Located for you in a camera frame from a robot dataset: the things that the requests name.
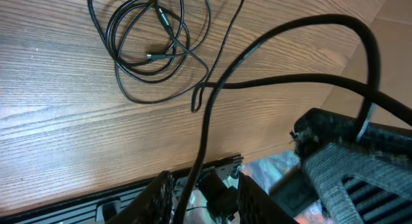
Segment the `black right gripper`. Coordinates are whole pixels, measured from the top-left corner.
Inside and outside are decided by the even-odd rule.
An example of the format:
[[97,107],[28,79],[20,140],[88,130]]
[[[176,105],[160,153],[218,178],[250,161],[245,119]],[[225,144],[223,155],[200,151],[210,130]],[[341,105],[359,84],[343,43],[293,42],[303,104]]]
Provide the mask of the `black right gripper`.
[[292,138],[303,172],[336,223],[411,223],[411,130],[313,108]]

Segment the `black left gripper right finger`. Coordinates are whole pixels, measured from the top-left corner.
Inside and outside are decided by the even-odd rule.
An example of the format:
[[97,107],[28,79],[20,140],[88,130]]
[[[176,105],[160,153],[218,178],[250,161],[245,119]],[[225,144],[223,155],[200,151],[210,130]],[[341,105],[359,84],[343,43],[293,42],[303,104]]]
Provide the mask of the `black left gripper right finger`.
[[239,174],[238,212],[241,224],[298,224],[243,173]]

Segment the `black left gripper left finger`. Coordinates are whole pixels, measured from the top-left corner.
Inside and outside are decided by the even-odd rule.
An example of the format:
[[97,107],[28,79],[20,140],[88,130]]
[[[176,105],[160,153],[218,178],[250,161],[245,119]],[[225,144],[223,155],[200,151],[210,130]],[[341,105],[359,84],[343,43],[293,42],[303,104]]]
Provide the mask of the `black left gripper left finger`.
[[173,207],[173,182],[171,173],[162,171],[126,208],[108,219],[106,223],[170,223]]

